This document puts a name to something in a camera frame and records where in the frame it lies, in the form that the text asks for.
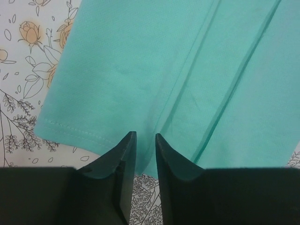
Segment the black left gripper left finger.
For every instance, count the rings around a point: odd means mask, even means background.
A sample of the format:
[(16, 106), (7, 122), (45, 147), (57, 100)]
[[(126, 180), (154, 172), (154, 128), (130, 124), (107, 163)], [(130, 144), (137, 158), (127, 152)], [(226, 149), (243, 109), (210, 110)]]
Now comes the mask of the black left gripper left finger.
[(136, 132), (88, 165), (14, 167), (0, 171), (3, 225), (127, 225)]

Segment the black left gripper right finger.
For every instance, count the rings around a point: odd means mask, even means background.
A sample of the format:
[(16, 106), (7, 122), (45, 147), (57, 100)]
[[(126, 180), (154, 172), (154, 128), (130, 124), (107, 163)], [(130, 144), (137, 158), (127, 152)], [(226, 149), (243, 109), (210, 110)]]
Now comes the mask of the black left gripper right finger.
[(165, 225), (297, 225), (296, 168), (203, 169), (155, 138)]

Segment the mint green t-shirt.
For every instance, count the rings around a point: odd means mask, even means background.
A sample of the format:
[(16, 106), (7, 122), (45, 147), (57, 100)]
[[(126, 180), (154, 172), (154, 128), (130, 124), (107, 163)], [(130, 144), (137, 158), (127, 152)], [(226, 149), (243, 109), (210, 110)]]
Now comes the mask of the mint green t-shirt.
[(155, 135), (203, 168), (282, 167), (300, 140), (297, 0), (83, 0), (36, 136), (102, 155)]

